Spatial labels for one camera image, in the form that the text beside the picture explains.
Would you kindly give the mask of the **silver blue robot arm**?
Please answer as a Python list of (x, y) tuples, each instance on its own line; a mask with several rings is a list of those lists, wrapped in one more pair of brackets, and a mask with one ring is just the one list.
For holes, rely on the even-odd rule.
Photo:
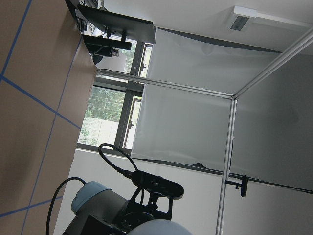
[(75, 218), (65, 235), (189, 235), (190, 231), (171, 221), (169, 213), (157, 210), (158, 198), (150, 195), (143, 205), (91, 181), (84, 184), (72, 201)]

